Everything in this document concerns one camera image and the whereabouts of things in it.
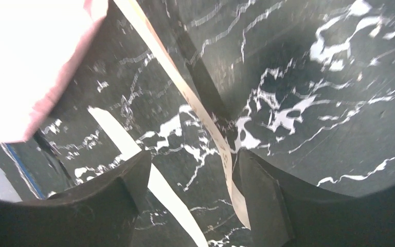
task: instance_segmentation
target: long thin strip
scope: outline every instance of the long thin strip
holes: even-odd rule
[[[128,132],[108,111],[99,108],[88,108],[88,112],[95,118],[101,128],[125,156],[125,160],[141,151]],[[207,240],[199,228],[198,223],[193,218],[193,215],[191,215],[190,210],[175,194],[166,179],[153,164],[149,175],[148,188],[175,217],[198,247],[208,247]]]
[[[170,79],[175,83],[183,97],[189,103],[197,117],[204,124],[212,139],[214,140],[219,154],[222,157],[223,169],[225,171],[226,186],[228,188],[229,197],[231,198],[234,211],[244,226],[250,228],[249,217],[247,215],[246,201],[240,193],[234,182],[232,181],[232,157],[229,145],[226,143],[223,135],[212,121],[210,115],[205,110],[198,97],[182,78],[178,69],[167,53],[161,40],[153,29],[151,23],[146,17],[136,0],[114,0],[116,5],[122,11],[123,15],[128,19],[131,25],[137,30],[138,34],[147,44],[152,54],[157,58],[163,69],[169,75]]]

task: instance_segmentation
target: pink paper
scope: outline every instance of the pink paper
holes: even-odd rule
[[[106,16],[108,0],[0,0],[0,143],[32,137]]]

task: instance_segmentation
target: beige strip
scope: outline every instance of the beige strip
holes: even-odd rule
[[[250,228],[249,217],[247,216],[246,202],[244,196],[239,192],[238,188],[232,181],[232,158],[229,145],[219,132],[208,112],[205,110],[198,97],[187,85],[181,74],[177,70],[172,58],[167,53],[161,40],[153,29],[151,23],[135,0],[114,0],[116,5],[122,11],[123,15],[128,19],[131,25],[137,30],[138,34],[147,44],[152,54],[157,58],[163,69],[169,75],[170,79],[175,83],[178,90],[189,103],[197,117],[204,124],[211,137],[213,138],[219,154],[222,157],[223,169],[225,171],[226,186],[228,193],[234,206],[234,211],[240,221]]]

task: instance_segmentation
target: black marble surface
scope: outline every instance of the black marble surface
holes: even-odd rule
[[[240,148],[252,149],[351,196],[395,184],[395,1],[139,3],[214,113],[234,160]],[[109,111],[151,150],[209,246],[253,246],[209,133],[113,2],[41,127],[77,183],[123,162],[88,107]],[[134,246],[195,246],[151,193],[147,201]]]

